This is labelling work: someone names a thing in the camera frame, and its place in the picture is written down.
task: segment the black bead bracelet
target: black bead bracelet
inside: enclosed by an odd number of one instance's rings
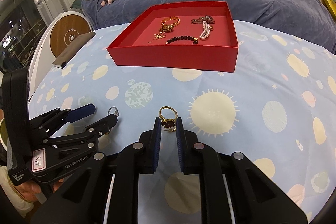
[[[182,36],[182,37],[174,37],[174,38],[171,38],[171,39],[168,39],[166,44],[170,44],[174,41],[177,41],[177,40],[193,40],[193,44],[198,44],[198,38],[197,37],[188,37],[188,36]]]

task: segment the metal screw head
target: metal screw head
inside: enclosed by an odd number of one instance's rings
[[[104,158],[104,154],[103,153],[95,153],[95,155],[93,156],[93,158],[95,160],[101,160],[102,158]]]
[[[241,152],[235,152],[235,153],[233,154],[233,157],[234,157],[236,160],[242,160],[242,159],[244,158],[244,155],[243,155],[243,153],[241,153]]]
[[[197,150],[201,150],[204,148],[204,144],[202,143],[195,143],[194,144],[194,148],[197,149]]]
[[[141,149],[141,148],[143,148],[143,144],[142,144],[142,143],[139,143],[139,142],[134,143],[134,144],[133,144],[133,148],[134,148],[134,149]]]

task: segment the yellow bag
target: yellow bag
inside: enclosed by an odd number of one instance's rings
[[[336,2],[334,0],[323,0],[331,16],[336,19]]]

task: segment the jewelry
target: jewelry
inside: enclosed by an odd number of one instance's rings
[[[170,109],[174,112],[175,114],[175,119],[166,119],[164,116],[162,116],[161,114],[161,111],[163,109]],[[175,109],[173,109],[172,107],[169,107],[169,106],[164,106],[164,107],[161,107],[160,110],[159,110],[159,117],[161,119],[161,124],[164,128],[167,128],[168,130],[165,130],[165,131],[169,131],[169,132],[173,132],[173,131],[176,131],[176,120],[177,120],[177,112]]]
[[[203,29],[203,32],[199,36],[200,39],[206,39],[210,35],[210,24],[205,20],[203,21]]]
[[[117,117],[119,117],[119,111],[118,111],[118,108],[115,107],[115,106],[110,107],[110,109],[109,109],[108,112],[107,112],[107,116],[110,115],[110,111],[111,111],[112,109],[114,109],[114,108],[115,108],[115,112],[114,112],[113,114],[116,115]],[[107,132],[107,133],[105,133],[105,134],[110,134],[111,131],[112,131],[112,128],[110,128],[109,132]]]
[[[165,32],[160,32],[158,34],[154,34],[155,39],[161,39],[161,38],[165,38],[165,37],[166,37]]]
[[[193,44],[198,44],[198,38],[197,37],[188,37],[188,36],[181,36],[181,37],[174,37],[174,38],[171,38],[171,39],[168,39],[166,44],[170,44],[174,41],[177,41],[177,40],[193,40]]]
[[[208,24],[214,24],[215,20],[211,16],[199,17],[199,19],[192,19],[191,24],[201,24],[205,21]]]
[[[10,185],[10,187],[12,188],[12,190],[20,197],[22,198],[25,202],[29,202],[32,203],[31,201],[27,200],[20,192],[18,189],[15,188],[14,184],[12,183],[11,179],[9,178],[9,176],[7,175],[7,181],[8,184]]]
[[[173,28],[171,25],[163,26],[159,29],[159,32],[172,32]]]
[[[169,21],[169,20],[177,20],[175,23],[173,24],[164,24],[165,22]],[[178,17],[167,17],[164,20],[161,21],[161,25],[164,26],[171,26],[171,27],[176,27],[178,24],[180,24],[180,19]]]

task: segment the gold ring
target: gold ring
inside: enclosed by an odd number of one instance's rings
[[[162,116],[161,111],[162,111],[163,109],[165,109],[165,108],[170,109],[170,110],[172,110],[172,111],[174,112],[174,114],[175,114],[175,119],[166,119],[164,116]],[[161,119],[161,124],[162,124],[162,126],[163,126],[164,128],[167,128],[167,129],[168,129],[168,130],[166,130],[166,131],[173,132],[173,131],[176,130],[176,120],[177,120],[178,114],[177,114],[177,112],[176,112],[175,109],[173,109],[172,107],[169,107],[169,106],[161,107],[160,110],[159,110],[159,117],[160,117],[160,119]]]
[[[164,24],[165,22],[169,21],[169,20],[177,20],[175,23],[173,24]],[[176,27],[178,24],[180,24],[180,19],[178,17],[167,17],[164,20],[161,21],[161,25],[163,27],[165,26],[171,26],[171,27]]]

